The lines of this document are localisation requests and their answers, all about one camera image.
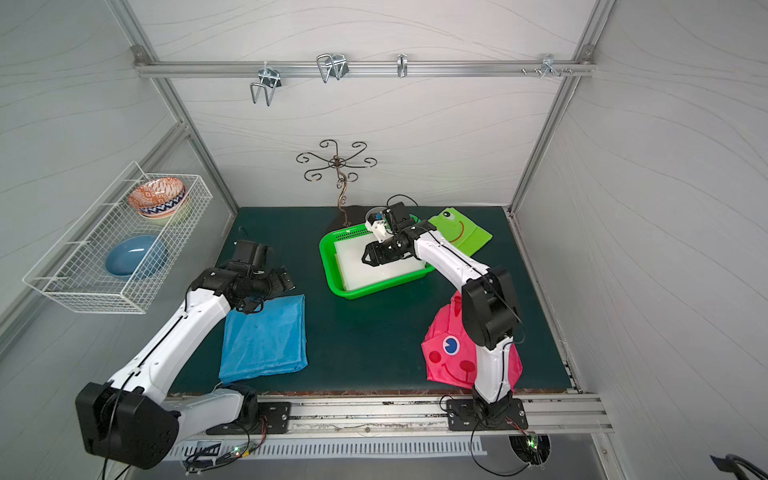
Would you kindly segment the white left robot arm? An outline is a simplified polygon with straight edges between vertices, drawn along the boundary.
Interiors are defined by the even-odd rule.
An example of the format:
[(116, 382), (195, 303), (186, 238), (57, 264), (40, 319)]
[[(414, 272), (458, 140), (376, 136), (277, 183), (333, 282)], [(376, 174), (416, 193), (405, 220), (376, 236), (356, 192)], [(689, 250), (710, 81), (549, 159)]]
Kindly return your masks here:
[(258, 400), (222, 386), (191, 400), (167, 396), (182, 367), (230, 312), (259, 313), (295, 285), (283, 267), (267, 273), (209, 268), (155, 336), (105, 383), (90, 382), (75, 399), (87, 453), (148, 470), (181, 440), (220, 425), (247, 433), (258, 425)]

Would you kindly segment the white raincoat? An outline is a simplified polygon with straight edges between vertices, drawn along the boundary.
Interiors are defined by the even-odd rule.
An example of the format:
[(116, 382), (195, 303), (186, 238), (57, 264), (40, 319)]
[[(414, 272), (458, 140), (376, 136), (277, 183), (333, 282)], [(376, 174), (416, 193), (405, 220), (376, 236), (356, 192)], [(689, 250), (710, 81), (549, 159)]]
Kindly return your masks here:
[(426, 268), (426, 263), (415, 258), (408, 258), (371, 267), (361, 258), (369, 243), (377, 242), (372, 233), (345, 239), (334, 243), (335, 259), (339, 266), (345, 291), (358, 290)]

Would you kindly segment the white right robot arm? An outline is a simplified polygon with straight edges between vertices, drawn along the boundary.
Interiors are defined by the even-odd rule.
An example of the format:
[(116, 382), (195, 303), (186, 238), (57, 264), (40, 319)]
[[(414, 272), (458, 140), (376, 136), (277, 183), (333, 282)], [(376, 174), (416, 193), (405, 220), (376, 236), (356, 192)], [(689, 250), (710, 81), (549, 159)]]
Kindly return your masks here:
[(371, 209), (365, 227), (376, 239), (365, 247), (364, 264), (379, 267), (416, 258), (434, 267), (460, 295), (462, 325), (475, 344), (472, 398), (476, 424), (488, 430), (525, 429), (523, 419), (512, 419), (521, 411), (514, 404), (513, 388), (522, 373), (514, 339), (522, 320), (516, 311), (519, 302), (510, 273), (461, 252), (437, 226), (415, 221), (401, 202)]

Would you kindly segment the green plastic basket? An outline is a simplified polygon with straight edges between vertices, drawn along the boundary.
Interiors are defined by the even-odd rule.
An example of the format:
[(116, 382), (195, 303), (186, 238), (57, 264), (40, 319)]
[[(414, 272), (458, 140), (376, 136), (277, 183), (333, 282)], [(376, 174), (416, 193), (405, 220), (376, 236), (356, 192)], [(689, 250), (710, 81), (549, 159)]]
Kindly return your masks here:
[(321, 261), (330, 290), (354, 300), (405, 283), (419, 280), (434, 268), (415, 258), (371, 267), (361, 261), (365, 247), (376, 242), (364, 224), (330, 232), (319, 244)]

